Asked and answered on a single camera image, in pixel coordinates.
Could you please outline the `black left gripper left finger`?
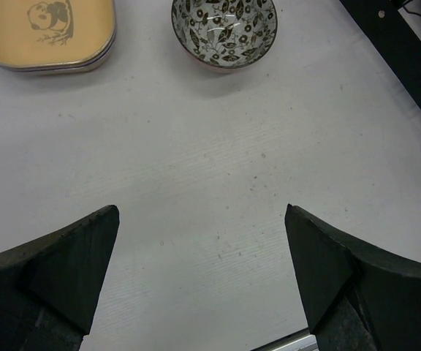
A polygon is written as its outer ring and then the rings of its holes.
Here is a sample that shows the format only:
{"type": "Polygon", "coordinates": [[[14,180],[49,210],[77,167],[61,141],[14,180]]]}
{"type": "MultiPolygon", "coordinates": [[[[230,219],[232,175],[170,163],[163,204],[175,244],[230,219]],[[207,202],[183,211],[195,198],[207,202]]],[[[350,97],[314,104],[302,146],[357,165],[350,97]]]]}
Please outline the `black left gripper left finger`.
{"type": "Polygon", "coordinates": [[[0,253],[0,350],[79,350],[119,228],[107,205],[0,253]]]}

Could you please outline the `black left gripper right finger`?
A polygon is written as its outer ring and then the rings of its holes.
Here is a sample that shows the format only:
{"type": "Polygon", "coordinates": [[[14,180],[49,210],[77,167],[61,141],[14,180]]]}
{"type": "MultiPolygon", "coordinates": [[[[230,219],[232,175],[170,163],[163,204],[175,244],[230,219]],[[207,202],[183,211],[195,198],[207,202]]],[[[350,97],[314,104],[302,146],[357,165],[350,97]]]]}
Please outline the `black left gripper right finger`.
{"type": "Polygon", "coordinates": [[[308,329],[320,350],[421,350],[421,263],[299,206],[285,226],[308,329]]]}

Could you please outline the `yellow panda plate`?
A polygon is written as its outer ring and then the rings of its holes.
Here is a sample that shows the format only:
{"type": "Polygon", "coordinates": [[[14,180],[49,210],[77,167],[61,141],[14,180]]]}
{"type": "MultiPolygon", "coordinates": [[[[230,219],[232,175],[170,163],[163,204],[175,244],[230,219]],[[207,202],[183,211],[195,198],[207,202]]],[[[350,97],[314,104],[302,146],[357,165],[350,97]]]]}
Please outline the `yellow panda plate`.
{"type": "Polygon", "coordinates": [[[0,67],[79,64],[116,31],[113,0],[0,1],[0,67]]]}

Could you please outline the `pink floral-inside bowl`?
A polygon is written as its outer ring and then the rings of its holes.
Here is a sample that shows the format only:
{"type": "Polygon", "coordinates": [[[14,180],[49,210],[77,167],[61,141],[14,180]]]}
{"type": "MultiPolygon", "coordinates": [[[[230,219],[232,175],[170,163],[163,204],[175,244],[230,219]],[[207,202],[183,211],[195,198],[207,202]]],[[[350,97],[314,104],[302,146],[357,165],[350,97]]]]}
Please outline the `pink floral-inside bowl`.
{"type": "Polygon", "coordinates": [[[174,0],[174,34],[197,62],[221,72],[258,62],[278,31],[276,6],[268,0],[174,0]]]}

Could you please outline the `purple panda plate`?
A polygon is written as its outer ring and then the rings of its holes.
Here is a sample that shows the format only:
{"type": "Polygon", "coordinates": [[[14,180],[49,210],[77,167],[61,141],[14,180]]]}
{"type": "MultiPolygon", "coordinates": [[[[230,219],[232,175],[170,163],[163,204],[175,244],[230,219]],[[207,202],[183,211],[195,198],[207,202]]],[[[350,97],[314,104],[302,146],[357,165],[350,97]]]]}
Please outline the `purple panda plate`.
{"type": "Polygon", "coordinates": [[[110,55],[110,51],[115,43],[116,31],[113,32],[112,37],[105,46],[105,48],[95,57],[87,61],[81,62],[79,64],[60,64],[55,66],[48,67],[35,67],[35,68],[25,68],[25,69],[11,69],[12,72],[19,72],[23,74],[35,74],[35,75],[54,75],[70,72],[90,72],[93,69],[96,69],[104,61],[106,61],[110,55]]]}

